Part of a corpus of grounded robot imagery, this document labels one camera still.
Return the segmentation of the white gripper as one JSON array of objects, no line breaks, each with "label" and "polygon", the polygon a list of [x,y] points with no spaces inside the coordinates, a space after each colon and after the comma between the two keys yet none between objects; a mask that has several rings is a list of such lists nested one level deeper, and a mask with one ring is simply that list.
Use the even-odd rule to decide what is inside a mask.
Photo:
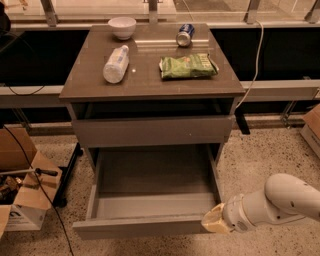
[{"label": "white gripper", "polygon": [[253,231],[255,226],[249,221],[244,206],[243,194],[231,197],[225,204],[220,203],[207,212],[201,225],[211,233],[229,234],[231,231],[244,233]]}]

